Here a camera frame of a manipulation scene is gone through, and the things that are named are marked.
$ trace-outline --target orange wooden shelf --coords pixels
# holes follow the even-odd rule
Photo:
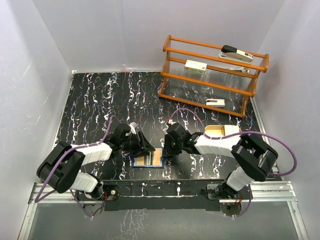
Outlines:
[[[218,57],[221,48],[222,46],[171,37],[171,35],[169,35],[163,45],[163,51],[166,52],[166,59],[161,70],[164,81],[159,92],[159,97],[231,114],[237,117],[244,117],[249,97],[254,97],[256,94],[257,79],[260,72],[265,73],[268,70],[269,55],[247,51],[247,53],[254,56],[250,64]],[[190,58],[192,58],[191,60],[196,58],[195,61],[208,64],[205,74],[185,70],[185,63]],[[233,70],[239,67],[249,70],[249,73]],[[241,100],[241,102],[238,102],[240,109],[235,110],[235,107],[231,109],[230,105],[222,108],[207,106],[203,98],[201,99],[202,102],[198,102],[196,100],[166,94],[166,92],[168,92],[166,91],[166,84],[169,81],[177,84],[180,84],[179,81],[186,82],[191,85],[193,84],[192,87],[197,86],[198,89],[200,89],[199,86],[210,88],[212,92],[218,93],[217,98],[220,96],[220,98],[223,98],[225,101],[230,100],[232,104]],[[174,88],[176,91],[179,91],[179,88],[176,86]]]

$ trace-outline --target white box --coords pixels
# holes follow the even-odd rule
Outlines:
[[[184,69],[188,72],[205,74],[207,70],[207,64],[199,61],[187,60]]]

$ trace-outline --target metal frame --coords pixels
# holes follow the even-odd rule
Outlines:
[[[256,101],[251,98],[253,110],[259,125],[261,132],[265,133],[265,128],[261,120],[261,116],[256,105]],[[273,167],[273,172],[278,172],[277,165]],[[38,204],[61,204],[61,203],[70,203],[76,204],[76,201],[73,199],[72,194],[68,191],[65,193],[54,192],[49,195],[47,198],[43,199],[40,203],[35,203],[35,198],[39,193],[42,183],[34,184],[28,208],[25,214],[25,218],[20,230],[18,240],[27,240],[30,234],[32,223],[36,214]],[[308,235],[298,208],[296,194],[293,190],[292,184],[290,181],[265,181],[265,182],[254,182],[250,185],[252,189],[252,202],[287,202],[292,221],[294,223],[297,236],[299,240],[308,240]],[[50,186],[46,186],[43,191],[43,194],[52,191],[53,189]],[[183,196],[170,196],[175,198],[183,198]],[[221,199],[220,203],[234,202],[234,200]],[[82,204],[101,204],[101,201],[81,201]]]
[[[260,115],[256,100],[254,98],[252,98],[252,97],[250,99],[251,99],[253,111],[254,111],[258,126],[260,128],[260,131],[263,132],[263,133],[266,133],[266,130],[265,130],[264,124],[262,122],[262,118],[261,118],[261,115]],[[265,136],[263,136],[263,140],[267,144],[270,144],[268,138],[266,138]],[[278,173],[279,172],[278,171],[278,167],[277,167],[277,162],[274,164],[272,170],[273,170],[274,173]],[[291,213],[293,224],[294,224],[294,227],[295,227],[295,230],[296,230],[296,233],[298,235],[299,240],[308,240],[309,237],[308,237],[308,234],[307,234],[303,219],[301,217],[297,201],[288,201],[287,203],[288,203],[288,207],[289,207],[289,210],[290,210],[290,213]]]

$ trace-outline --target wooden rack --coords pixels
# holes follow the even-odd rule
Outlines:
[[[253,55],[253,61],[244,63],[218,57],[221,48],[169,35],[163,45],[166,59],[159,97],[243,118],[249,97],[256,94],[260,72],[268,70],[269,54],[246,51]],[[207,63],[205,74],[186,71],[187,60]],[[232,70],[238,66],[249,73]],[[207,98],[224,99],[225,107],[207,106]]]

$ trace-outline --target white panel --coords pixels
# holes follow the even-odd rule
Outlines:
[[[78,72],[160,70],[174,37],[255,52],[284,0],[33,0]]]
[[[226,184],[234,190],[240,191],[244,186],[248,186],[253,182],[254,180],[245,173],[242,167],[238,167],[231,173]]]
[[[311,240],[319,239],[319,39],[320,1],[287,0],[260,47],[270,54],[267,73],[260,74],[256,102],[267,133],[293,148],[298,164],[286,176],[292,182],[299,209]],[[293,160],[282,146],[280,172]]]
[[[82,166],[98,161],[106,161],[110,158],[112,153],[111,147],[105,143],[100,143],[97,146],[81,148],[77,151],[82,152],[85,155]]]
[[[51,151],[71,71],[32,0],[0,1],[0,227],[17,239]]]
[[[240,132],[238,125],[224,125],[224,135],[228,136],[231,134],[236,134]]]
[[[33,2],[70,69],[78,72],[125,69],[121,1]]]
[[[232,147],[236,145],[240,137],[234,136],[226,139],[211,140],[201,135],[194,145],[200,154],[216,154],[233,158],[231,154]]]
[[[97,184],[98,181],[96,178],[89,175],[88,173],[79,172],[70,189],[91,193],[95,189]]]

